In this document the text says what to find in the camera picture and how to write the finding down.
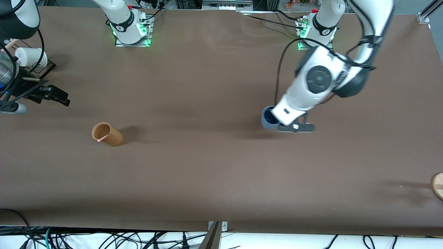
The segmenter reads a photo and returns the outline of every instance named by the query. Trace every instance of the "brown table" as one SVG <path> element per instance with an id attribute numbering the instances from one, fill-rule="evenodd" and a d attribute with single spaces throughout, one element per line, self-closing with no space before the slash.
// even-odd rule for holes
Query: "brown table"
<path id="1" fill-rule="evenodd" d="M 40 13 L 58 65 L 47 78 L 71 105 L 22 100 L 28 114 L 2 115 L 0 133 L 0 207 L 32 225 L 443 235 L 429 184 L 443 171 L 443 67 L 415 16 L 393 18 L 361 94 L 314 108 L 314 133 L 287 134 L 263 130 L 260 113 L 290 27 L 170 10 L 150 48 L 120 48 L 101 9 Z M 344 53 L 361 31 L 354 15 L 340 26 Z M 280 94 L 303 54 L 288 52 Z M 102 121 L 127 143 L 94 141 Z"/>

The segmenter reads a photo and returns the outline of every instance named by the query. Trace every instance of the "pink stick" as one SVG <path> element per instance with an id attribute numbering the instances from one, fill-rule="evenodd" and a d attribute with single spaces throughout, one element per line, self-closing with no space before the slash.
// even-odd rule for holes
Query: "pink stick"
<path id="1" fill-rule="evenodd" d="M 105 139 L 106 137 L 108 137 L 108 135 L 106 135 L 106 136 L 100 138 L 99 140 L 97 140 L 97 142 L 101 142 L 101 141 L 102 141 L 103 139 Z"/>

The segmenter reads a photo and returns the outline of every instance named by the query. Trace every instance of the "blue cup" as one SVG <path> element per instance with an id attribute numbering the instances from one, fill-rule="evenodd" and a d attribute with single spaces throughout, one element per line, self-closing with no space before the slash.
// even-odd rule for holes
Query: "blue cup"
<path id="1" fill-rule="evenodd" d="M 268 130 L 276 129 L 279 125 L 278 119 L 271 113 L 273 108 L 273 105 L 266 106 L 261 112 L 261 126 Z"/>

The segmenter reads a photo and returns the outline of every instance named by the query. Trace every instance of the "gray floor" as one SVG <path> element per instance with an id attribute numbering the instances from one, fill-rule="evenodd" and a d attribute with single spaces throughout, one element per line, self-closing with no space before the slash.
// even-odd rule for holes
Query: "gray floor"
<path id="1" fill-rule="evenodd" d="M 430 4 L 431 0 L 394 0 L 394 2 L 396 14 L 417 14 Z M 92 0 L 49 0 L 48 5 L 97 7 Z M 432 36 L 443 63 L 443 8 L 440 8 L 431 16 L 430 22 Z"/>

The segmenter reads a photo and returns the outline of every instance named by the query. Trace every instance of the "wooden disc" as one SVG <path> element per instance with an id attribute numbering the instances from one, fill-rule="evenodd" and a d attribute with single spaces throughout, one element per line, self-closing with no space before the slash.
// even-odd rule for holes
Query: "wooden disc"
<path id="1" fill-rule="evenodd" d="M 432 178 L 432 191 L 443 201 L 443 173 L 438 173 Z"/>

